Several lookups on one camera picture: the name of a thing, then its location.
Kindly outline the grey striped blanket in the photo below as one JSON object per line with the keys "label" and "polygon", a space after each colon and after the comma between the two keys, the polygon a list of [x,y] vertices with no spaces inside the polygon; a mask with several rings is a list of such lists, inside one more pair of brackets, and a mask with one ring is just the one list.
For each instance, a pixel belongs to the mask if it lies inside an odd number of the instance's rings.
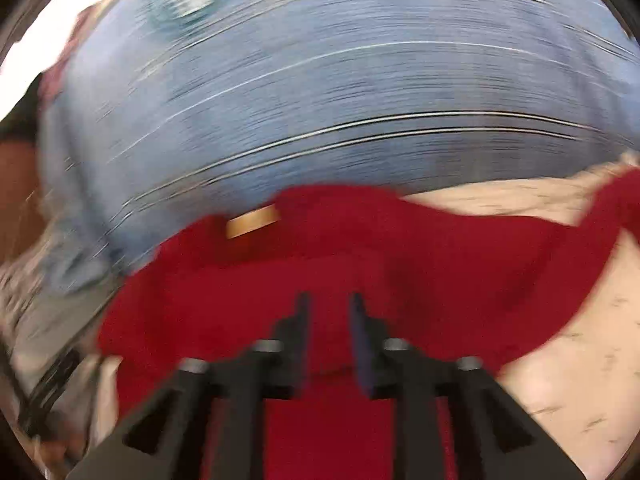
{"label": "grey striped blanket", "polygon": [[96,332],[122,279],[75,246],[40,240],[1,266],[1,370],[21,430],[90,440],[104,361]]}

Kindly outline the red small sweater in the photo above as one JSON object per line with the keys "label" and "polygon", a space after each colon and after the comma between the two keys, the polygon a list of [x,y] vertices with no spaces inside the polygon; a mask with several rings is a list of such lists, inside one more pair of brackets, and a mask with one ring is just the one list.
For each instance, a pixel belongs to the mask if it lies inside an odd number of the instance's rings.
{"label": "red small sweater", "polygon": [[101,351],[119,356],[117,397],[131,411],[185,358],[236,356],[311,300],[309,390],[267,408],[270,479],[386,479],[392,406],[352,374],[349,300],[429,356],[478,356],[500,370],[570,322],[621,230],[639,229],[639,175],[597,192],[576,226],[462,216],[382,188],[291,188],[277,222],[229,238],[207,217],[158,248],[107,310]]}

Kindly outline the white floral bed sheet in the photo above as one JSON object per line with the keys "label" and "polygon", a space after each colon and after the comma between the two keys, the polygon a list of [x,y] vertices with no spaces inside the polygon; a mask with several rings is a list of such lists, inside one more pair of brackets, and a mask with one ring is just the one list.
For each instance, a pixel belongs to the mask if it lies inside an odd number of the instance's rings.
{"label": "white floral bed sheet", "polygon": [[[414,194],[459,214],[574,224],[597,190],[639,166],[627,152],[565,179],[494,181]],[[630,479],[639,463],[639,246],[623,232],[577,315],[544,346],[505,367],[501,385],[589,479]]]}

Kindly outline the blue plaid quilt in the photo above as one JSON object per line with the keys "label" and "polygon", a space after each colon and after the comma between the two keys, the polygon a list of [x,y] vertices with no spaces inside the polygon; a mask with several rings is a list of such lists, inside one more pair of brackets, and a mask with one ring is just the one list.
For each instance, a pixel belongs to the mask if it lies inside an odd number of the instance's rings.
{"label": "blue plaid quilt", "polygon": [[56,82],[63,294],[290,186],[564,177],[639,145],[639,47],[602,0],[114,0]]}

